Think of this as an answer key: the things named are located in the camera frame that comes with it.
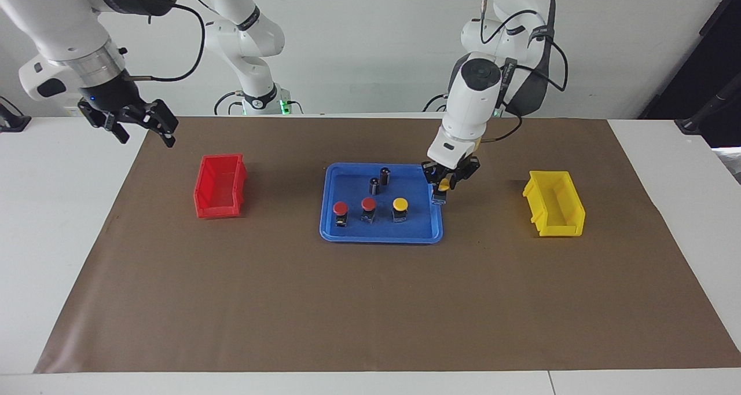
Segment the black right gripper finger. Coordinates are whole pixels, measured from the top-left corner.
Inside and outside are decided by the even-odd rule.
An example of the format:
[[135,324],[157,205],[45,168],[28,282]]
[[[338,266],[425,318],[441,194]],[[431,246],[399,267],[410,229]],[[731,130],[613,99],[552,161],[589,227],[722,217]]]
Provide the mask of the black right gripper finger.
[[96,129],[104,129],[116,137],[121,144],[126,144],[129,140],[129,134],[121,123],[117,120],[116,115],[107,112],[101,112],[92,107],[86,100],[79,100],[78,110],[82,113],[86,121]]
[[143,104],[143,117],[141,118],[143,128],[153,131],[162,139],[165,147],[174,147],[177,139],[174,133],[177,130],[178,120],[172,110],[165,104],[164,100],[158,99]]

